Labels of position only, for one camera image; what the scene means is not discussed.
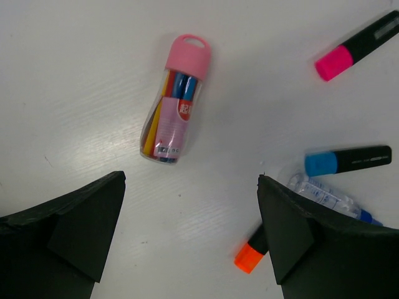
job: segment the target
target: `blue highlighter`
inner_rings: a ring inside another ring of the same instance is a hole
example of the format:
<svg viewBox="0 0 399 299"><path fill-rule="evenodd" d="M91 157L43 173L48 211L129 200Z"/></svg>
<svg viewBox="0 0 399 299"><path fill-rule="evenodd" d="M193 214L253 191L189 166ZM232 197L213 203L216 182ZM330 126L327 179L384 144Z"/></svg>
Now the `blue highlighter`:
<svg viewBox="0 0 399 299"><path fill-rule="evenodd" d="M307 154L305 171L308 176L323 176L388 165L391 162L392 149L389 146L369 146Z"/></svg>

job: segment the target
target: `pink lid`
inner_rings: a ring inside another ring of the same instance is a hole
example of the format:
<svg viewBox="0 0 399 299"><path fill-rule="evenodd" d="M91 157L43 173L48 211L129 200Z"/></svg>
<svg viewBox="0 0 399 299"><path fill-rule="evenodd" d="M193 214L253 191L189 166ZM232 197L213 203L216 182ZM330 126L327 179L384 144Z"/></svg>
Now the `pink lid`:
<svg viewBox="0 0 399 299"><path fill-rule="evenodd" d="M190 40L200 42L203 46L192 44ZM194 76L201 81L206 77L206 73L211 62L211 47L198 36L185 34L179 36L173 42L166 68Z"/></svg>
<svg viewBox="0 0 399 299"><path fill-rule="evenodd" d="M320 77L325 81L330 81L352 65L352 55L343 45L336 47L314 64Z"/></svg>

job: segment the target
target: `tabletop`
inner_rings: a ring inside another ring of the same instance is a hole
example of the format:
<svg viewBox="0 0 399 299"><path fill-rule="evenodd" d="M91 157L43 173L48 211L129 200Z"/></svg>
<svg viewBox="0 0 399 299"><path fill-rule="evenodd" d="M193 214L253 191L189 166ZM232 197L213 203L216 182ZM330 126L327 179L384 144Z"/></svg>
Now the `tabletop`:
<svg viewBox="0 0 399 299"><path fill-rule="evenodd" d="M93 299L281 299L267 255L234 255L260 220L257 177L312 148L388 144L389 166L323 180L399 228L399 37L331 82L312 63L394 0L3 0L0 216L113 171L127 190ZM139 154L173 40L213 48L185 155Z"/></svg>

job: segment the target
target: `highlighter cap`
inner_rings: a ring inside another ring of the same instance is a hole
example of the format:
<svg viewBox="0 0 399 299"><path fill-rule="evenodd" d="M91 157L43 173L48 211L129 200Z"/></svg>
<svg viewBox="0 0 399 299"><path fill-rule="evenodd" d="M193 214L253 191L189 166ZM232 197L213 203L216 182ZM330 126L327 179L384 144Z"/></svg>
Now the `highlighter cap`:
<svg viewBox="0 0 399 299"><path fill-rule="evenodd" d="M308 176L337 173L337 156L333 152L307 154L305 156L305 170Z"/></svg>
<svg viewBox="0 0 399 299"><path fill-rule="evenodd" d="M314 64L316 71L325 81L330 81L352 65L352 55L343 45L338 46Z"/></svg>
<svg viewBox="0 0 399 299"><path fill-rule="evenodd" d="M192 44L191 41L193 40L202 46ZM204 39L191 34L184 34L173 42L165 67L203 81L208 73L211 56L211 47Z"/></svg>
<svg viewBox="0 0 399 299"><path fill-rule="evenodd" d="M237 254L234 263L245 273L250 274L263 258L263 254L253 249L248 243Z"/></svg>

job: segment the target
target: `pencil container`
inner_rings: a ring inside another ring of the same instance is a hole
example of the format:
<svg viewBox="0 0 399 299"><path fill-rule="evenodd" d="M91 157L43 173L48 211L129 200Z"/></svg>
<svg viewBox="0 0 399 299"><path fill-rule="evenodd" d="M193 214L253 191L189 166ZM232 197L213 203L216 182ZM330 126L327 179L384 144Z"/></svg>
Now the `pencil container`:
<svg viewBox="0 0 399 299"><path fill-rule="evenodd" d="M140 153L144 157L177 163L210 62L211 47L205 40L190 34L175 39L160 91L142 130Z"/></svg>

